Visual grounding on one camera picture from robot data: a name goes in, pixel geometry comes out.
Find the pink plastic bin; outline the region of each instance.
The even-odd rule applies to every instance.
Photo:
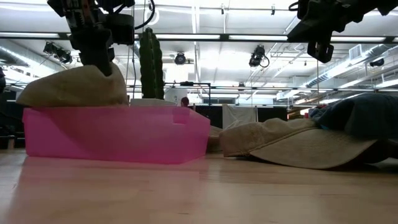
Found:
[[[204,156],[210,120],[188,108],[25,109],[29,156],[181,164]]]

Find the wooden table surface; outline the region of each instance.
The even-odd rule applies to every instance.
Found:
[[[162,166],[0,153],[0,223],[398,223],[393,163],[341,172],[221,155]]]

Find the cap brim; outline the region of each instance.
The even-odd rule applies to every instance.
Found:
[[[375,142],[357,139],[341,131],[311,129],[250,154],[286,166],[329,169],[353,160]]]

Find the dark blue cloth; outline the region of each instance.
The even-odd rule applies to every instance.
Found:
[[[398,97],[363,94],[311,114],[319,125],[368,139],[398,138]]]

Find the cactus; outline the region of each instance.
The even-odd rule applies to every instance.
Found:
[[[142,97],[164,100],[162,51],[151,28],[142,33],[140,45]]]

